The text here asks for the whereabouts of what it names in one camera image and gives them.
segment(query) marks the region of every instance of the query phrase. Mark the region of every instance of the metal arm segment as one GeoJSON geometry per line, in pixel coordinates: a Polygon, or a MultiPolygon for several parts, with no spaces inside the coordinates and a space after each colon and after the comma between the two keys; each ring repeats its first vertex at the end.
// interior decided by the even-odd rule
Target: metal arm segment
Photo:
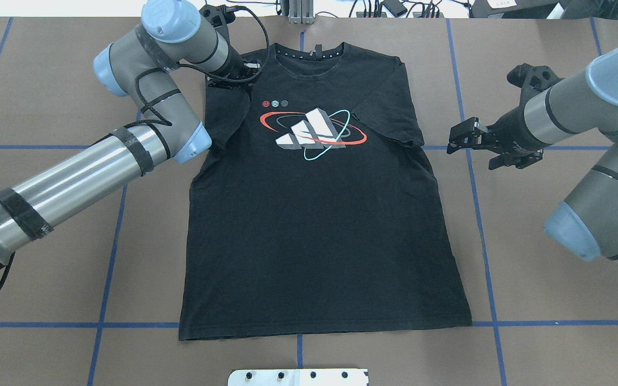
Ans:
{"type": "Polygon", "coordinates": [[[525,168],[545,147],[598,127],[615,145],[560,203],[545,232],[586,261],[606,256],[618,264],[618,48],[564,80],[528,64],[507,79],[522,88],[520,105],[487,128],[476,117],[456,125],[448,153],[488,149],[500,154],[490,169],[525,168]]]}
{"type": "Polygon", "coordinates": [[[168,71],[181,59],[219,76],[237,76],[239,54],[189,2],[150,0],[142,24],[110,44],[95,59],[95,72],[113,93],[130,95],[145,119],[168,122],[119,128],[93,146],[47,171],[0,192],[0,269],[20,247],[129,181],[152,171],[169,157],[179,163],[208,149],[211,139],[168,71]]]}

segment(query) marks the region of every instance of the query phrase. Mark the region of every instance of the black t-shirt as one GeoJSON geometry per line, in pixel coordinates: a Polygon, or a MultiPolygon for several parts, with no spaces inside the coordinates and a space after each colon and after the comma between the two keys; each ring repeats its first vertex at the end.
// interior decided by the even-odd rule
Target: black t-shirt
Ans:
{"type": "Polygon", "coordinates": [[[207,89],[180,339],[470,325],[404,64],[271,49],[207,89]]]}

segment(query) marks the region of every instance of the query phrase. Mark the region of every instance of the metal bracket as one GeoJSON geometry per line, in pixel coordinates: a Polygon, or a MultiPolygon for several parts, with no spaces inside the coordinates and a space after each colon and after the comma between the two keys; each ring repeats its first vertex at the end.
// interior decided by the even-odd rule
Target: metal bracket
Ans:
{"type": "Polygon", "coordinates": [[[477,117],[471,117],[461,124],[456,124],[450,129],[447,154],[452,154],[459,149],[496,149],[496,143],[484,143],[484,135],[488,134],[488,128],[479,122],[477,117]]]}
{"type": "Polygon", "coordinates": [[[228,386],[369,386],[368,369],[236,370],[228,386]]]}
{"type": "Polygon", "coordinates": [[[314,0],[282,0],[280,9],[290,24],[314,24],[314,0]]]}

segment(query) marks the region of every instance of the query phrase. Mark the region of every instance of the three stripes logo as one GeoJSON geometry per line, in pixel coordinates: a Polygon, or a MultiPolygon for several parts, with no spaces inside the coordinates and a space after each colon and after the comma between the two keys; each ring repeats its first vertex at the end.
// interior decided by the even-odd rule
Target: three stripes logo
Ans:
{"type": "Polygon", "coordinates": [[[338,110],[328,115],[321,108],[315,108],[308,113],[272,112],[260,117],[261,123],[267,129],[281,132],[268,124],[267,120],[273,116],[275,116],[275,122],[285,130],[287,130],[287,126],[282,123],[284,118],[298,116],[306,118],[292,125],[290,132],[278,137],[275,144],[286,150],[303,149],[304,159],[307,161],[314,161],[331,149],[344,149],[346,146],[363,144],[367,140],[367,135],[361,129],[350,124],[351,114],[348,110],[338,110]],[[307,150],[320,152],[310,157],[307,150]]]}

